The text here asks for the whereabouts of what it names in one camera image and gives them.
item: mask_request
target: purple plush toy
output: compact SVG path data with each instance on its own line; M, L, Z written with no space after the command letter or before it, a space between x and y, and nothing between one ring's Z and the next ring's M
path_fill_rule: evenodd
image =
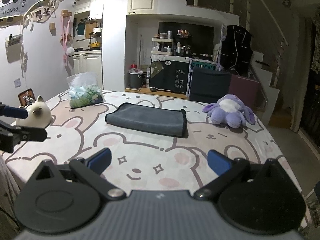
M202 112L208 113L213 124L226 123L232 128L239 128L241 124L247 126L255 124L252 110L235 95L225 95L217 103L207 105Z

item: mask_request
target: cartoon bear tablecloth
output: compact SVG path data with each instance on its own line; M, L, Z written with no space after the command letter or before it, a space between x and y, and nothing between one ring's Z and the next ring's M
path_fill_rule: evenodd
M194 193L217 178L206 160L207 152L215 149L231 159L242 157L253 163L276 158L301 192L287 160L259 119L245 129L214 126L206 113L202 113L202 103L127 92L104 91L103 94L104 103L78 109L70 109L67 91L47 101L54 119L46 129L47 140L24 142L15 147L13 154L2 153L5 163L22 183L44 159L56 164L68 163L109 147L112 163L102 176L127 194L133 189L187 189ZM174 138L106 124L106 113L115 111L124 102L184 109L189 137ZM307 225L306 219L301 225Z

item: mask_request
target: trash bag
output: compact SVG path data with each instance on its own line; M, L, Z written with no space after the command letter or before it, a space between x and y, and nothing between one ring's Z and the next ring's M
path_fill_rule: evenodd
M68 100L70 108L90 106L103 102L102 89L97 86L94 72L86 72L67 77L70 87Z

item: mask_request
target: gray floor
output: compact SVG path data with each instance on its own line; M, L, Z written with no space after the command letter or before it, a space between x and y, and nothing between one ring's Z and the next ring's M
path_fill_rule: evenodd
M289 129L267 127L307 195L320 181L320 162L304 140ZM320 240L320 228L311 229L308 239Z

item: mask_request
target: white ceramic cat figurine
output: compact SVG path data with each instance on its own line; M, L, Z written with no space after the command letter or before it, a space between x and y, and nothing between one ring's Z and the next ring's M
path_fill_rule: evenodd
M16 125L46 128L51 122L51 111L42 96L28 106L20 106L28 111L26 119L16 119Z

